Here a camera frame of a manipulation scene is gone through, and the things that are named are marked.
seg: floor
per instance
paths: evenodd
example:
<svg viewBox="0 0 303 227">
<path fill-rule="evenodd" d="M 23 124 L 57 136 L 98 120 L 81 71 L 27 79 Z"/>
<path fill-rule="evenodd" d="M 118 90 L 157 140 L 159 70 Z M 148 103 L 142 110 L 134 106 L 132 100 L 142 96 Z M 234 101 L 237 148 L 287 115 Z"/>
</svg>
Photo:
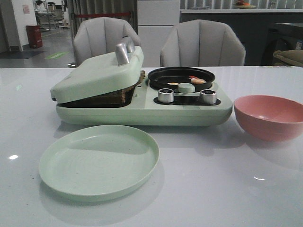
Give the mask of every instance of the floor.
<svg viewBox="0 0 303 227">
<path fill-rule="evenodd" d="M 42 47 L 0 53 L 0 68 L 68 68 L 75 62 L 70 29 L 52 28 L 41 36 Z"/>
</svg>

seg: plastic bowl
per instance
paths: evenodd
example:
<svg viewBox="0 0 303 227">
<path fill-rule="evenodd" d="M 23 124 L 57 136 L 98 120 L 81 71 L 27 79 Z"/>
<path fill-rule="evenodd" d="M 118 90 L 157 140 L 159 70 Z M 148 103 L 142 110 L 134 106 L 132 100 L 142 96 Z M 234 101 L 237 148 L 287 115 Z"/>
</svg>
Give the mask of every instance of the plastic bowl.
<svg viewBox="0 0 303 227">
<path fill-rule="evenodd" d="M 242 96 L 234 101 L 234 110 L 239 125 L 262 140 L 291 140 L 303 132 L 303 105 L 289 99 Z"/>
</svg>

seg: glossy table surface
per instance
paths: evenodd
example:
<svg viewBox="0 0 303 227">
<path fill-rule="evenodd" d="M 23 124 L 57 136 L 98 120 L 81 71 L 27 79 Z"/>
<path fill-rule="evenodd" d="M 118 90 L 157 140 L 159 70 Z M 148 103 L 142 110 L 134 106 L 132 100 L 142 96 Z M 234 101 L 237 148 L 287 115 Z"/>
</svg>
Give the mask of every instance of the glossy table surface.
<svg viewBox="0 0 303 227">
<path fill-rule="evenodd" d="M 232 101 L 265 94 L 303 103 L 303 68 L 203 69 Z M 155 138 L 160 161 L 129 195 L 96 203 L 58 196 L 38 163 L 52 143 L 87 127 L 62 122 L 51 100 L 51 87 L 72 70 L 0 69 L 1 227 L 303 225 L 303 136 L 265 142 L 245 133 L 234 113 L 218 126 L 136 127 Z"/>
</svg>

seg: black frying pan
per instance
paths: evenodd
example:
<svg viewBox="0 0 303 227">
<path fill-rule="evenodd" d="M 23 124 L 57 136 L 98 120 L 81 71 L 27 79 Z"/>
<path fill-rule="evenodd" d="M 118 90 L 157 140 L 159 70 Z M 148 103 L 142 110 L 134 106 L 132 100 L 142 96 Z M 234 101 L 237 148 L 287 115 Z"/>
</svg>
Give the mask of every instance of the black frying pan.
<svg viewBox="0 0 303 227">
<path fill-rule="evenodd" d="M 194 84 L 195 92 L 203 89 L 209 89 L 215 79 L 213 73 L 191 67 L 164 67 L 151 71 L 147 77 L 150 80 L 150 86 L 154 89 L 170 88 L 177 89 L 177 85 L 168 83 L 190 83 L 188 76 L 195 76 L 206 80 L 204 84 Z"/>
</svg>

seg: silver handle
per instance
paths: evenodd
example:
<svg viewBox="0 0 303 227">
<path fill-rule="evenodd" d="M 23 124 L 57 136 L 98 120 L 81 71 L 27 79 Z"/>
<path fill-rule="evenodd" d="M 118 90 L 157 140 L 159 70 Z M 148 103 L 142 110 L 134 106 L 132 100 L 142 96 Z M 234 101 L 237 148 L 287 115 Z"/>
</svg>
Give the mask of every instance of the silver handle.
<svg viewBox="0 0 303 227">
<path fill-rule="evenodd" d="M 134 52 L 134 42 L 131 37 L 126 36 L 116 45 L 116 57 L 118 65 L 124 65 L 130 62 L 128 53 Z"/>
</svg>

